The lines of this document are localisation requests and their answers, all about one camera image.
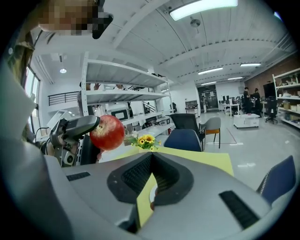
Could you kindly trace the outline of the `red apple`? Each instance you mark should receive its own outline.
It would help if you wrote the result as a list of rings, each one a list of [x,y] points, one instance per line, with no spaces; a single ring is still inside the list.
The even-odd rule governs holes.
[[[124,125],[112,115],[101,116],[97,127],[90,132],[91,142],[95,147],[104,151],[118,148],[123,143],[124,138]]]

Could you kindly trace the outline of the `white office desks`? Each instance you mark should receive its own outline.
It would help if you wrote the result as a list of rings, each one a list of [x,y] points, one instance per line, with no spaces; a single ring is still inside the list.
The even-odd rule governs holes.
[[[223,112],[225,115],[229,115],[230,117],[234,115],[240,115],[240,105],[239,104],[227,104],[224,101],[220,101],[218,103],[219,110]]]

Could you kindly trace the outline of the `grey chair with orange seat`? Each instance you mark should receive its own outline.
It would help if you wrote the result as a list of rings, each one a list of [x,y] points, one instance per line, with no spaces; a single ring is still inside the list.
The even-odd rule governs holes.
[[[214,135],[213,143],[215,143],[216,135],[219,136],[218,147],[220,148],[221,143],[221,118],[212,117],[208,119],[205,123],[199,124],[200,132],[204,132],[205,135]]]

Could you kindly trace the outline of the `white microwave oven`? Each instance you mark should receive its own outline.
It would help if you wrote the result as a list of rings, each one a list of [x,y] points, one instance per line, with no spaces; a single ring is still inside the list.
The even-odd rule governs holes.
[[[119,119],[120,121],[129,119],[129,110],[127,108],[113,109],[111,115]]]

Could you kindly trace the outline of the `white shelf with boxes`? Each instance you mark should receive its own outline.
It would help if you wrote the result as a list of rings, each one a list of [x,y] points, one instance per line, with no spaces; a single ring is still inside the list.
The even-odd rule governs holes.
[[[300,68],[272,78],[280,121],[300,130]]]

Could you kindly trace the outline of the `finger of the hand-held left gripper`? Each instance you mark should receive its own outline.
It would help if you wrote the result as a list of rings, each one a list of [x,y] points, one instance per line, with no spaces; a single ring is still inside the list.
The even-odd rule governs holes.
[[[63,138],[79,139],[82,135],[94,130],[99,123],[100,118],[94,115],[67,120],[63,127]]]
[[[98,162],[98,149],[91,141],[89,135],[85,135],[82,141],[82,148],[80,152],[80,164],[90,165]]]

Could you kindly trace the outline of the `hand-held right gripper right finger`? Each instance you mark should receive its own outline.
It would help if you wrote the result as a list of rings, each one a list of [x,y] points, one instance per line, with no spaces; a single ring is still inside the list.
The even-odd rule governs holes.
[[[154,212],[140,230],[146,240],[220,240],[249,228],[271,209],[253,189],[225,171],[154,153],[158,191]]]

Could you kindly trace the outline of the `black mesh chair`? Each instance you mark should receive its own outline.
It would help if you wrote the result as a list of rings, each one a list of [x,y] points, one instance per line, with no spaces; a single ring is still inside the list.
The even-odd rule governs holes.
[[[194,130],[202,142],[205,139],[205,126],[197,122],[194,114],[191,113],[176,113],[171,114],[175,129],[191,129]]]

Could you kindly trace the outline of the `large ceiling light panel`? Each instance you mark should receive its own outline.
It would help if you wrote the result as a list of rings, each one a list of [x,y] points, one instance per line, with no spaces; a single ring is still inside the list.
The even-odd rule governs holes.
[[[199,12],[216,8],[231,8],[237,6],[238,0],[198,0],[173,9],[169,12],[169,15],[174,21],[178,21]]]

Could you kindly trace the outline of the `white metal shelf rack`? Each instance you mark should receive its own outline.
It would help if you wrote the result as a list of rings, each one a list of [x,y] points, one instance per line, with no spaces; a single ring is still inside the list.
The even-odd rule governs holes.
[[[89,106],[102,106],[107,114],[113,109],[127,108],[128,102],[139,102],[144,109],[148,103],[154,103],[150,113],[134,112],[124,120],[124,125],[139,122],[143,124],[149,118],[164,117],[174,112],[173,104],[164,106],[164,98],[171,98],[166,77],[151,74],[140,69],[111,61],[90,58],[85,52],[82,64],[81,93],[82,112],[89,114]]]

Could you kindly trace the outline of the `person's plaid shirt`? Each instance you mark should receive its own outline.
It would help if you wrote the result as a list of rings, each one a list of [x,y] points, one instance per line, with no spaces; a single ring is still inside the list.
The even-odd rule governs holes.
[[[23,40],[18,40],[19,33],[15,33],[10,39],[5,51],[4,58],[7,61],[16,81],[23,85],[26,78],[26,68],[35,50],[31,33],[27,33]]]

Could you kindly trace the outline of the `black wall monitor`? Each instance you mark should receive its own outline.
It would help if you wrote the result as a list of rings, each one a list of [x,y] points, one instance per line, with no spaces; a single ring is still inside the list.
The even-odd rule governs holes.
[[[276,88],[274,83],[268,83],[263,85],[263,89],[264,89],[264,96],[265,98],[269,98],[269,97],[276,97]]]

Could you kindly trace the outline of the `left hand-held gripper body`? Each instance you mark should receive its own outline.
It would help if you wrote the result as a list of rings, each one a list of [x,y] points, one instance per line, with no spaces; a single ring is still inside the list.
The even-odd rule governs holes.
[[[50,142],[54,148],[54,156],[61,167],[76,165],[77,153],[73,151],[73,147],[78,146],[81,139],[77,126],[78,120],[60,119],[50,131]]]

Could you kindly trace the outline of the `grey ceiling pendant fixture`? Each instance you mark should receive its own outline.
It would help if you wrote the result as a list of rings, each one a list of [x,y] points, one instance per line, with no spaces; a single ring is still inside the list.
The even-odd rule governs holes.
[[[190,26],[196,29],[197,33],[199,33],[199,26],[201,25],[201,21],[199,19],[195,19],[192,16],[190,17]]]

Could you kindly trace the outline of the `white low table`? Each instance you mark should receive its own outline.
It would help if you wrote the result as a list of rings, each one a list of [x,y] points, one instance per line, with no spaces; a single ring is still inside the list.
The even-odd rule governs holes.
[[[259,115],[257,114],[242,114],[234,116],[234,126],[236,128],[258,128]]]

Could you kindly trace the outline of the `sunflower bouquet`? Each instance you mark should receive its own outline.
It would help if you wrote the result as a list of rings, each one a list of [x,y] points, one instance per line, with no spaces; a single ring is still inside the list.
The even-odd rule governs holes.
[[[137,135],[131,139],[131,145],[140,149],[154,151],[161,145],[161,141],[157,141],[152,135]]]

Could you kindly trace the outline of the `dark blue chair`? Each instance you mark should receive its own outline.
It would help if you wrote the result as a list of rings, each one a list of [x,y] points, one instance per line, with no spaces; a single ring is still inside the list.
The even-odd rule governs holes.
[[[263,178],[256,192],[270,205],[289,192],[296,184],[296,170],[293,156],[273,166]]]
[[[203,151],[196,132],[191,129],[173,130],[165,140],[164,147],[187,151]]]

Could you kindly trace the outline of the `black office chair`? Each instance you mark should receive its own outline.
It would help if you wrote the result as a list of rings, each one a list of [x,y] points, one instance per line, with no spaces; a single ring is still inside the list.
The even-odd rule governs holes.
[[[278,123],[278,120],[276,119],[278,112],[278,103],[275,96],[270,96],[267,98],[267,108],[266,113],[268,117],[265,119],[265,122],[270,121],[272,124],[274,122]]]

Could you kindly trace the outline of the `black railing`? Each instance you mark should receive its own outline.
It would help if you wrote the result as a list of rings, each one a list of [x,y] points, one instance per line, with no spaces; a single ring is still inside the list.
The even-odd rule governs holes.
[[[77,101],[77,91],[54,94],[48,96],[49,106]]]

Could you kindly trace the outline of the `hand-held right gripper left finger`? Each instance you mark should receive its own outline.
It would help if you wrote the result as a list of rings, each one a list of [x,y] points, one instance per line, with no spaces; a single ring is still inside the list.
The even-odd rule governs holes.
[[[66,214],[73,240],[147,240],[139,225],[137,194],[112,172],[135,165],[152,153],[140,153],[100,164],[62,168],[45,156],[53,190]]]

